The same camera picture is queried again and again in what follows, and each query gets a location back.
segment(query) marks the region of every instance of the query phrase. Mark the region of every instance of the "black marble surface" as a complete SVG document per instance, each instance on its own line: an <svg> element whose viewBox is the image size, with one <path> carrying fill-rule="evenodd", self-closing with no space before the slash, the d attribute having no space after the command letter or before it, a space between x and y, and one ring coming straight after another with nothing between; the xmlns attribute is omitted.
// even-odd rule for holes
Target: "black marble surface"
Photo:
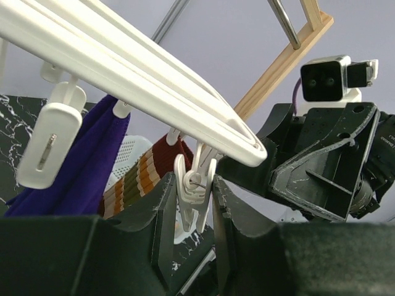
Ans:
<svg viewBox="0 0 395 296"><path fill-rule="evenodd" d="M1 216L7 210L5 202L23 190L23 187L16 182L16 168L27 146L37 116L45 103L46 99L40 98L0 96ZM94 103L87 103L84 113L86 114L93 106ZM203 234L195 231L182 243L175 245L173 275L177 274L177 282L183 282L189 278L213 244L213 230L206 226Z"/></svg>

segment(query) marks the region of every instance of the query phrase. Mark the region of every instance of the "metal pole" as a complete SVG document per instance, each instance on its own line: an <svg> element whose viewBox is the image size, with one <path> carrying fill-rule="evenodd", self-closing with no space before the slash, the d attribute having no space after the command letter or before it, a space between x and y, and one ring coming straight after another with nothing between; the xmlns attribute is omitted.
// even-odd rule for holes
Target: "metal pole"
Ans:
<svg viewBox="0 0 395 296"><path fill-rule="evenodd" d="M158 29L154 33L154 36L151 38L155 43L159 44L163 40L188 3L189 0L176 0L173 3L162 23L160 23Z"/></svg>
<svg viewBox="0 0 395 296"><path fill-rule="evenodd" d="M297 34L289 21L288 15L286 14L281 0L268 0L270 7L274 11L280 25L283 27L285 35L288 37L293 49L301 48L301 42L297 37Z"/></svg>

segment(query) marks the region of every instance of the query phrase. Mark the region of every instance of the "black 3d-printed part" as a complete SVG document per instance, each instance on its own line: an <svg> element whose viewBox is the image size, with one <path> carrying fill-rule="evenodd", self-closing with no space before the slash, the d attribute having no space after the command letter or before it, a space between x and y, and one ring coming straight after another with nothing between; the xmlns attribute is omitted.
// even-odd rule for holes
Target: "black 3d-printed part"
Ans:
<svg viewBox="0 0 395 296"><path fill-rule="evenodd" d="M214 179L221 296L395 295L395 226L276 224Z"/></svg>
<svg viewBox="0 0 395 296"><path fill-rule="evenodd" d="M250 168L224 157L216 172L311 217L345 221L351 214L360 218L378 208L380 200L373 198L372 185L392 181L391 174L383 174L383 165L370 166L368 175L364 170L379 118L376 105L369 102L314 108L303 117L293 116L291 104L276 104L257 133L267 159ZM388 187L377 190L379 198L381 189L386 192Z"/></svg>

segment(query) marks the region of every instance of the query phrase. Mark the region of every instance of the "white drying rack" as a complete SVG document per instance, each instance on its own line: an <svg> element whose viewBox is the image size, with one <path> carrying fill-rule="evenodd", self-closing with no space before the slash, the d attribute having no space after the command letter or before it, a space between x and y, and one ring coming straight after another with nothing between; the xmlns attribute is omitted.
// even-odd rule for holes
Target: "white drying rack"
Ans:
<svg viewBox="0 0 395 296"><path fill-rule="evenodd" d="M194 211L198 230L204 227L217 152L250 167L267 156L213 87L98 0L0 0L0 37L53 65L42 69L47 80L59 69L72 75L40 113L19 166L23 185L49 187L59 171L81 125L86 96L78 79L118 98L114 115L125 117L134 107L172 126L172 135L197 139L192 170L185 171L182 155L175 162L185 229ZM203 144L212 148L203 157L213 158L208 170L199 167Z"/></svg>

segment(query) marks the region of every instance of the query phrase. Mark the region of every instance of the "striped sock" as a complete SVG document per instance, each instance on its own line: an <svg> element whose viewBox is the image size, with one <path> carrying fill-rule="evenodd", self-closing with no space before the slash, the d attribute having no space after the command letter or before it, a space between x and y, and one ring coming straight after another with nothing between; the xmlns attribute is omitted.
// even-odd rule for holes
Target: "striped sock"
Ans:
<svg viewBox="0 0 395 296"><path fill-rule="evenodd" d="M174 160L178 154L185 157L186 170L191 169L193 153L182 140L173 146L166 142L166 136L157 141L136 164L104 193L99 207L99 213L105 218L111 218L135 203L163 178L166 173L173 171Z"/></svg>

